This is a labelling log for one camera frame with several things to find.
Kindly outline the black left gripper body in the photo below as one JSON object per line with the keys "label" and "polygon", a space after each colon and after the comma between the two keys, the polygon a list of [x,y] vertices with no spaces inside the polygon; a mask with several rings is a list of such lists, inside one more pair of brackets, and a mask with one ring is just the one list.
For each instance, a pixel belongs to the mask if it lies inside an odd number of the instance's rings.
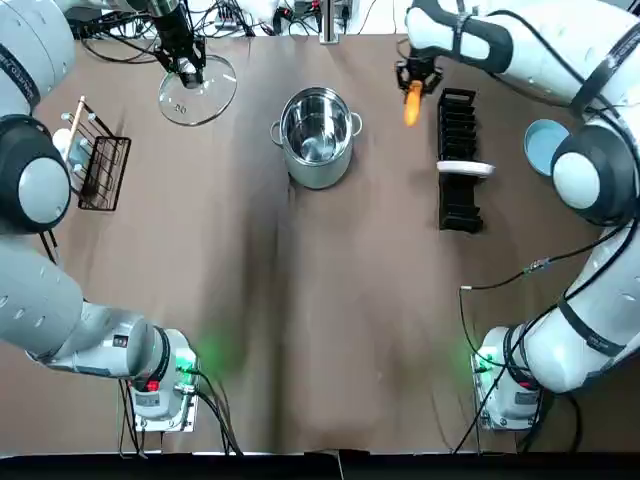
{"label": "black left gripper body", "polygon": [[182,49],[180,70],[184,64],[193,65],[195,44],[204,44],[205,39],[197,35],[190,20],[188,9],[181,1],[158,0],[149,2],[149,14],[160,44],[154,50],[154,56],[159,61],[160,49]]}

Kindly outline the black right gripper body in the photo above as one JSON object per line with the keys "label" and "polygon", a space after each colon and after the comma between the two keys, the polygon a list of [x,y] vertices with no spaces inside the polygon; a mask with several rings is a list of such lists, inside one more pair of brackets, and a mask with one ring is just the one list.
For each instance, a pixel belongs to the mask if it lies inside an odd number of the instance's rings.
{"label": "black right gripper body", "polygon": [[407,62],[408,69],[411,74],[411,80],[425,80],[426,76],[435,67],[437,67],[435,64],[435,59],[432,57],[426,57],[426,58],[408,57],[406,59],[401,59],[401,60]]}

